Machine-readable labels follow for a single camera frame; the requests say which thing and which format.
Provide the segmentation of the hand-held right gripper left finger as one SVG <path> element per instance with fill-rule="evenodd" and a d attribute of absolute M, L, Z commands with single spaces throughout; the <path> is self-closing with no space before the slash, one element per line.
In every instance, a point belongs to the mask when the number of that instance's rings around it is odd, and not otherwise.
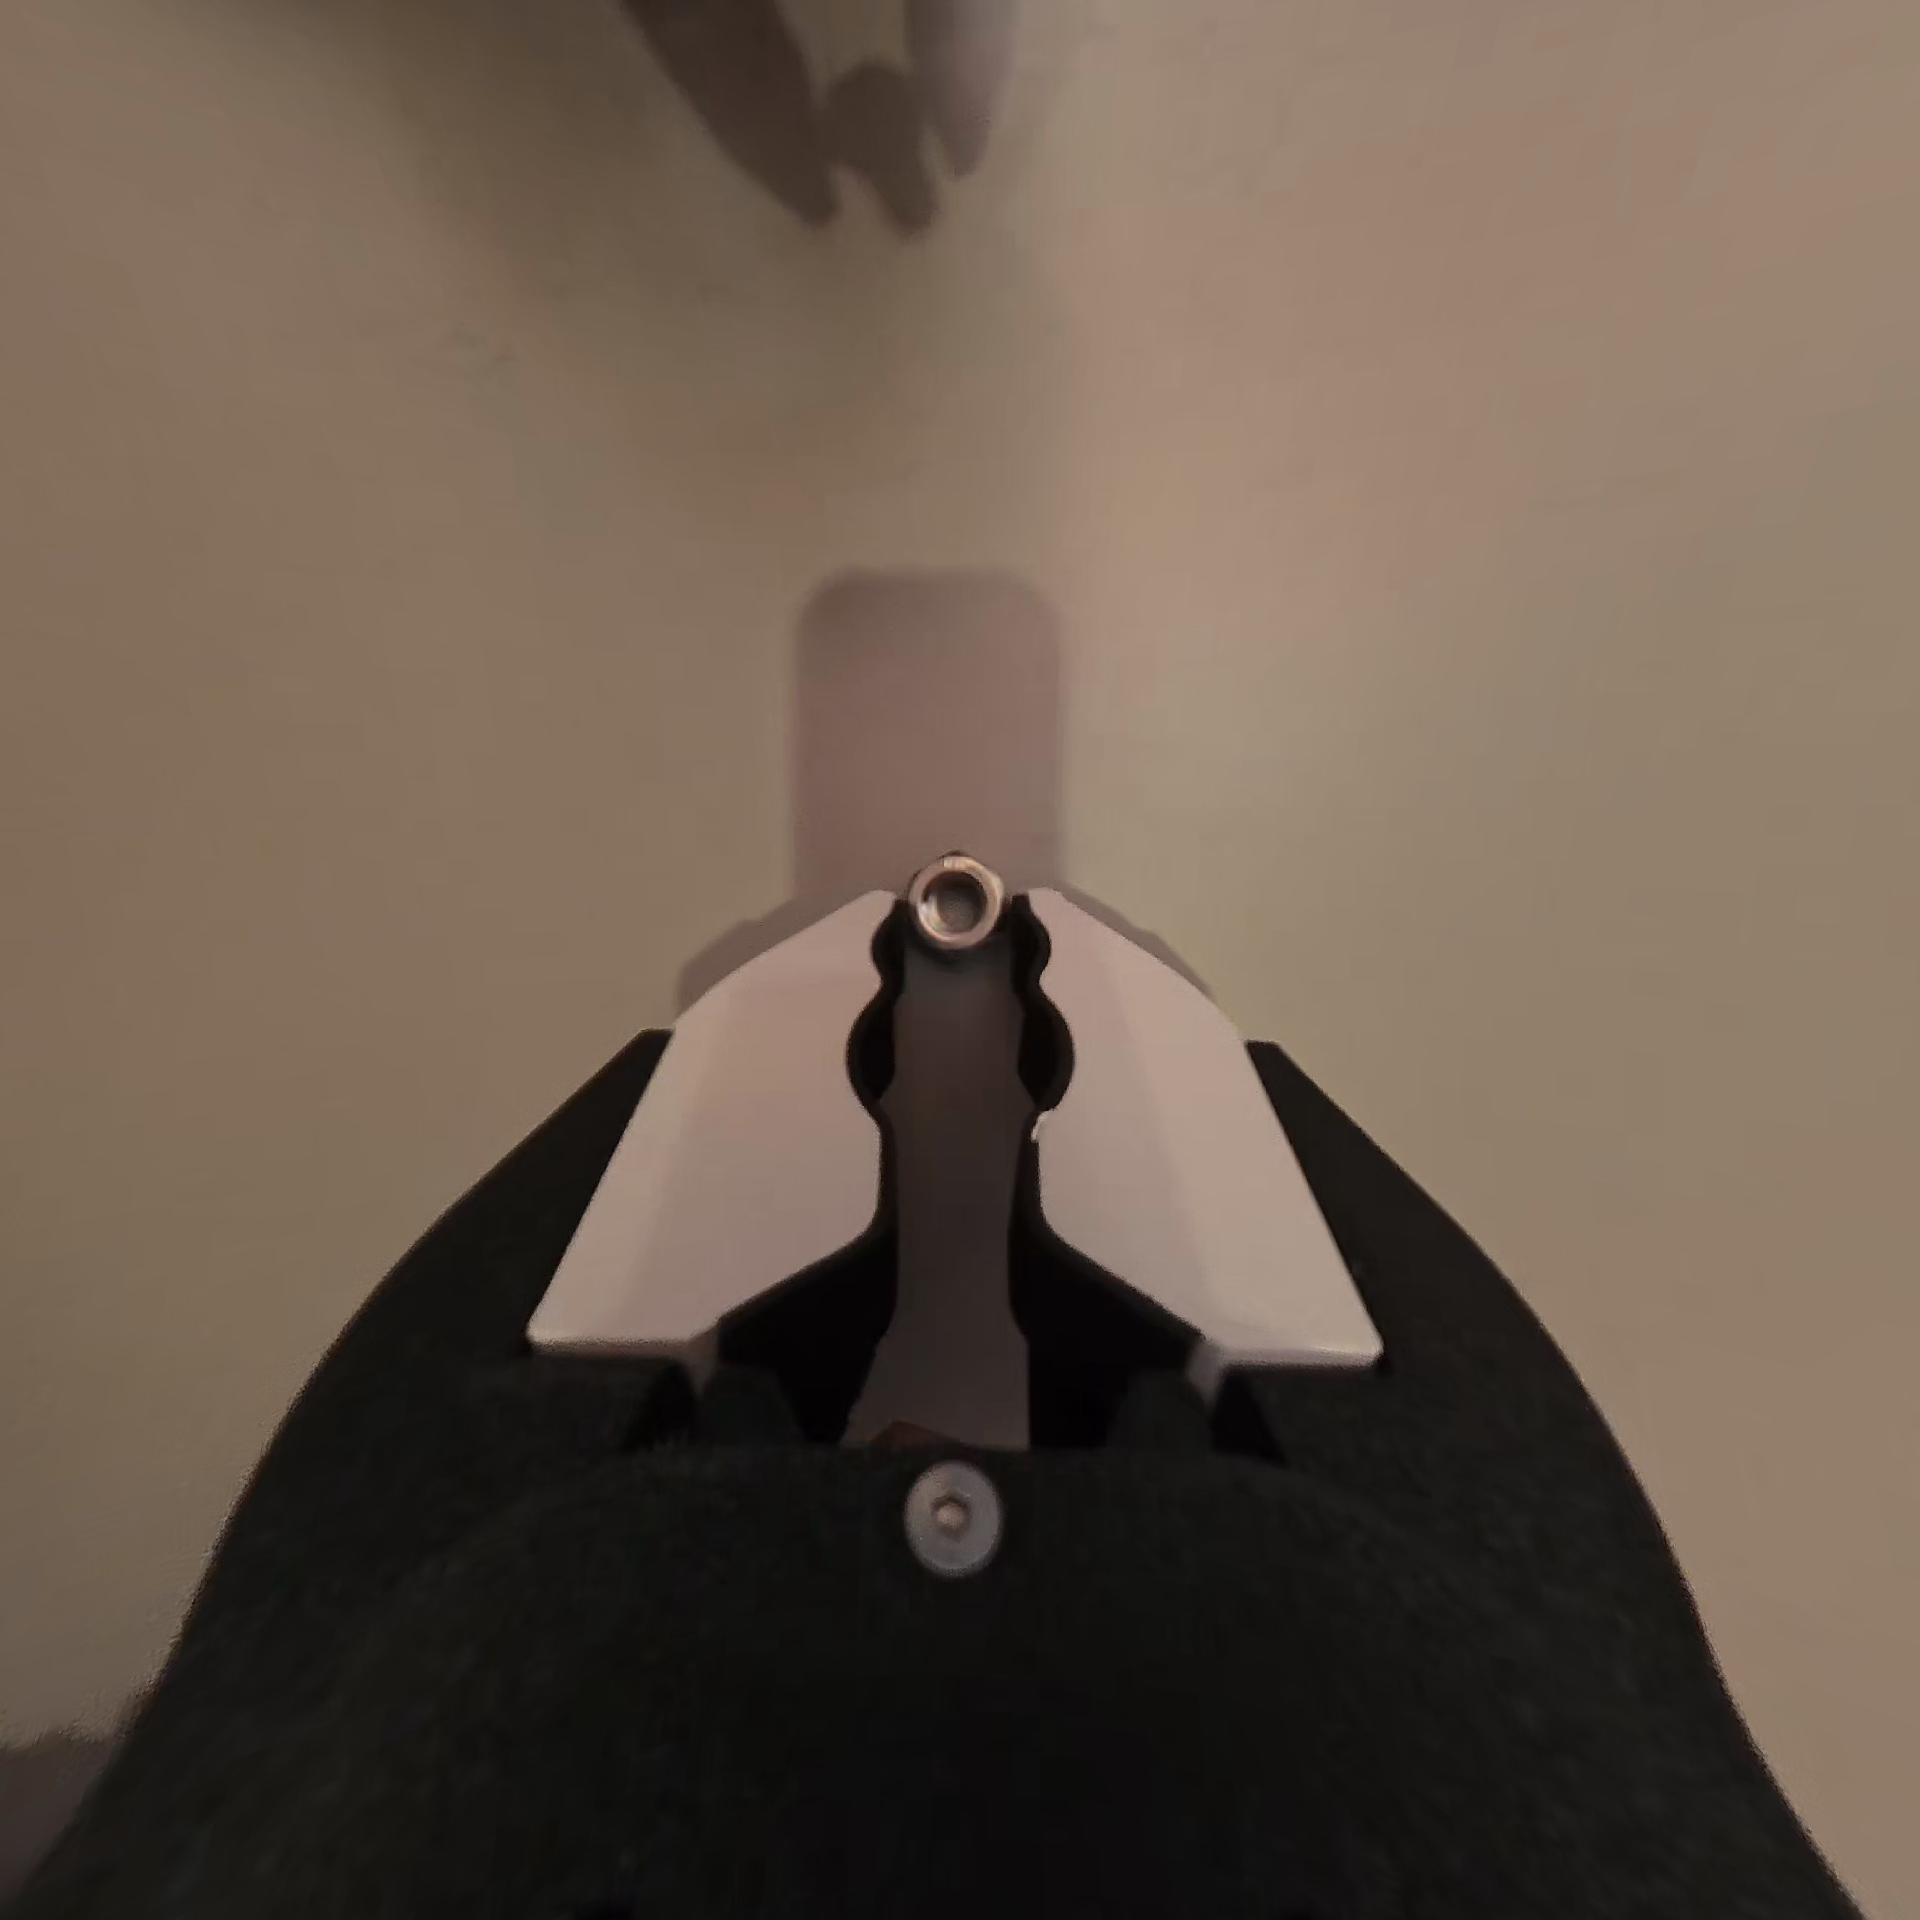
<path fill-rule="evenodd" d="M 855 896 L 691 1002 L 531 1317 L 537 1352 L 706 1370 L 735 1311 L 873 1224 L 849 1045 L 896 903 Z"/>

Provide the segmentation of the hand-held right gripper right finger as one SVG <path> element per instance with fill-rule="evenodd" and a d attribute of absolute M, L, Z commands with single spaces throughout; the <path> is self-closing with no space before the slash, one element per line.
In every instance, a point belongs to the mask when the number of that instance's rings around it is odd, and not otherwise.
<path fill-rule="evenodd" d="M 1237 1023 L 1056 889 L 1040 994 L 1072 1049 L 1037 1120 L 1040 1218 L 1184 1328 L 1184 1370 L 1365 1370 L 1383 1340 Z"/>

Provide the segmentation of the silver hex nut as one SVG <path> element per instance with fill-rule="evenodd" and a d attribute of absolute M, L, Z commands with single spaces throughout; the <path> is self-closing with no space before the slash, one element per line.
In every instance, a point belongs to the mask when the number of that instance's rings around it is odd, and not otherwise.
<path fill-rule="evenodd" d="M 1007 884 L 979 857 L 953 849 L 920 869 L 903 903 L 929 950 L 962 956 L 996 933 L 1007 908 Z"/>

